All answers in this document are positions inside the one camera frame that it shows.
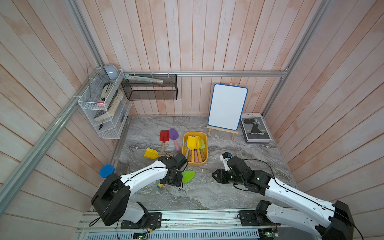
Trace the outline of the light green shovel wooden handle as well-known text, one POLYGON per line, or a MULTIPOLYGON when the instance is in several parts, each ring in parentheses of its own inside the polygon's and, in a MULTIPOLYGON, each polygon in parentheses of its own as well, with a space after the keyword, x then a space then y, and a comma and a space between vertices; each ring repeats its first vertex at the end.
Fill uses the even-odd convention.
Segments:
POLYGON ((204 149, 205 149, 206 145, 205 145, 205 142, 203 139, 201 139, 201 147, 200 147, 200 153, 201 153, 201 156, 202 156, 202 160, 205 161, 206 160, 206 156, 205 156, 205 153, 204 153, 204 149))

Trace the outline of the yellow scoop wooden handle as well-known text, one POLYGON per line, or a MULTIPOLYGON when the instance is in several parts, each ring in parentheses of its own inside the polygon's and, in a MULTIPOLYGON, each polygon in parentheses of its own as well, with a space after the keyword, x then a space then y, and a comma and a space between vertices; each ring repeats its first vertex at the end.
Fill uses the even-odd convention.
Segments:
POLYGON ((189 138, 189 147, 191 151, 191 163, 195 163, 195 156, 194 156, 194 150, 196 149, 196 139, 194 136, 188 136, 189 138))

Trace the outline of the yellow scoop blue-tipped handle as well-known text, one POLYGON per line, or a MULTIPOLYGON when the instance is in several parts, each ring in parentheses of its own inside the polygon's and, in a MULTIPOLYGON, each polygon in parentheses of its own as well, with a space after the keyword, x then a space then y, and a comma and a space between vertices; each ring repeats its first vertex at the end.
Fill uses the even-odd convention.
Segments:
POLYGON ((191 151, 190 151, 190 147, 189 147, 189 138, 187 138, 187 140, 185 142, 185 147, 187 149, 185 157, 186 157, 187 161, 190 162, 191 161, 191 157, 190 157, 191 151))

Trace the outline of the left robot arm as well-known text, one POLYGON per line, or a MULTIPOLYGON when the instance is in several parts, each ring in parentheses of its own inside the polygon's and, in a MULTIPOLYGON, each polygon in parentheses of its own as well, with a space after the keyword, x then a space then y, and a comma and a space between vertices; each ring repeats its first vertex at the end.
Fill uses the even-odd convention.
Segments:
POLYGON ((119 176, 112 173, 98 188, 91 204, 107 227, 118 221, 136 228, 149 226, 151 216, 148 210, 140 202, 130 202, 130 197, 155 181, 181 188, 181 169, 187 164, 186 157, 177 154, 173 157, 161 156, 153 164, 131 174, 119 176))

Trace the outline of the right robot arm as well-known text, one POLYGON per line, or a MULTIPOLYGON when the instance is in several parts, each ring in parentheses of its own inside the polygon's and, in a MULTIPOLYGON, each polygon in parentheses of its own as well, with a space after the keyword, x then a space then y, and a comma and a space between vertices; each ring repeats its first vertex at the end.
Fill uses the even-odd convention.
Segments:
POLYGON ((220 156, 224 168, 217 169, 212 177, 219 184, 231 184, 235 188, 244 186, 252 192, 278 200, 290 206, 282 208, 270 201, 262 200, 253 211, 239 211, 242 226, 286 225, 312 234, 321 240, 351 240, 356 230, 347 204, 331 203, 292 188, 273 172, 252 170, 245 160, 224 153, 220 156))

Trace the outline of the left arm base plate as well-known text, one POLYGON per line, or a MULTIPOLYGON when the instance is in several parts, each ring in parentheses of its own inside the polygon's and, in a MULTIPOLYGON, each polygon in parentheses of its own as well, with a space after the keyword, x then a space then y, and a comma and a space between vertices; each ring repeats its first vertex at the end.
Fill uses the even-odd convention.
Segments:
POLYGON ((122 221, 121 229, 159 229, 161 228, 162 213, 146 213, 144 216, 137 222, 133 223, 131 221, 122 221))

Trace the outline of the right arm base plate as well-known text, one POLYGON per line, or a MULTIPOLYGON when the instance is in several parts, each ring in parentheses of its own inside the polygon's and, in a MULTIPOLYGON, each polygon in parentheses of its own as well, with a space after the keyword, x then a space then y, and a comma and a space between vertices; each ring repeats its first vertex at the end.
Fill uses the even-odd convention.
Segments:
POLYGON ((243 227, 253 226, 279 226, 279 223, 273 223, 267 217, 266 210, 239 211, 238 219, 243 227))

